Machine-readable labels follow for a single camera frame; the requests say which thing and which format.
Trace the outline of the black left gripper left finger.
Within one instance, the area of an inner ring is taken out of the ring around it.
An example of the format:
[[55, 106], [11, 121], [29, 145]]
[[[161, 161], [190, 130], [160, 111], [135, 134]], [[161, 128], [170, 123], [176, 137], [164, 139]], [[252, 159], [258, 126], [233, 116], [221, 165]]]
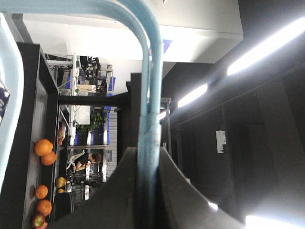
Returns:
[[135, 211], [137, 148], [126, 148], [110, 178], [52, 229], [138, 229]]

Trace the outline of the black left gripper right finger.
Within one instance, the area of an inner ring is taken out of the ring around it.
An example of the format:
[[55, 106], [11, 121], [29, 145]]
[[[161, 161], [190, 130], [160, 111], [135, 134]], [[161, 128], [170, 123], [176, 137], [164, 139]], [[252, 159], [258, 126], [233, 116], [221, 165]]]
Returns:
[[244, 229], [245, 226], [221, 209], [213, 209], [162, 147], [157, 172], [156, 228]]

